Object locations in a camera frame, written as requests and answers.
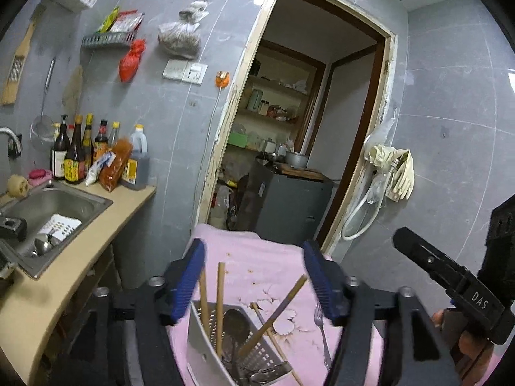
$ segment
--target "plastic jug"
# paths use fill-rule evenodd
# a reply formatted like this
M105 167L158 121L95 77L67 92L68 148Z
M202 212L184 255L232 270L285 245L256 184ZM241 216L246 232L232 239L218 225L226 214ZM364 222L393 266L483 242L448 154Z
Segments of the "plastic jug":
M132 143L132 154L120 182L131 190L143 190L147 186L150 169L150 155L147 150L147 137L143 134L143 125L136 125L129 139Z

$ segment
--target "metal utensil basket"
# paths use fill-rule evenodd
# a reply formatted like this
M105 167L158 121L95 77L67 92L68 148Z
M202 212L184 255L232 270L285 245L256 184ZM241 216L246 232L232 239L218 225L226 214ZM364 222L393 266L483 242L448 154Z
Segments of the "metal utensil basket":
M131 46L136 39L133 32L105 32L93 33L82 38L83 48L104 48L109 46Z
M190 308L190 327L188 331L188 350L187 361L188 370L193 377L197 386L238 386L231 374L226 370L224 363L216 357L216 305L215 303L208 303L209 308L209 328L210 337L208 338L204 332L202 322L200 321L200 302L192 301ZM229 309L236 309L240 311L250 325L250 334L258 331L258 327L248 317L242 306L224 305L223 313ZM223 341L225 332L222 334L222 359L224 356L228 360L232 358L232 342ZM270 343L265 336L254 347L254 349L242 359L238 359L238 367L243 373L250 376L253 372L258 372L261 369L268 369L272 366L280 364L281 358L277 354L274 346ZM281 380L284 376L267 383L273 384Z

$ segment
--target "screw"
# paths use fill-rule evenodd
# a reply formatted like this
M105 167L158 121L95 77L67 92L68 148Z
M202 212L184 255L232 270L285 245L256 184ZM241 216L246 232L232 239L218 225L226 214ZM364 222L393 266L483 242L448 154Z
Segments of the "screw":
M405 298L411 298L411 296L415 296L415 292L411 287L401 287L398 292Z
M357 277L354 276L347 276L345 278L345 283L347 283L347 285L350 287L358 287L360 285L360 281L357 279Z
M163 276L154 276L148 279L148 285L152 287L163 286L166 280Z
M93 290L93 294L97 298L105 298L109 294L109 288L108 287L97 287L95 290Z

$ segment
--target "red plastic bag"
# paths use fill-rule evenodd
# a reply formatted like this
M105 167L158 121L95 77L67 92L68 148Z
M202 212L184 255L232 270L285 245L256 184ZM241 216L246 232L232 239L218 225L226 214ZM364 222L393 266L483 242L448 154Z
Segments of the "red plastic bag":
M144 50L144 39L136 39L132 43L129 53L120 61L119 72L122 83L127 83L136 75L137 68L140 66L141 54Z

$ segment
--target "light switch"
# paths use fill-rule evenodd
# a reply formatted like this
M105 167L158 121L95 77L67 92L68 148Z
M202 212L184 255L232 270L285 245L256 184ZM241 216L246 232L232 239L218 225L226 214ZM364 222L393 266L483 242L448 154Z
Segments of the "light switch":
M163 78L176 79L191 84L202 84L205 71L208 69L206 64L188 62L185 60L168 60L163 71Z
M188 62L186 71L182 77L182 81L192 84L202 84L204 79L205 70L208 68L206 64L198 64L195 62Z
M181 81L188 64L189 62L185 60L168 60L163 71L163 78Z

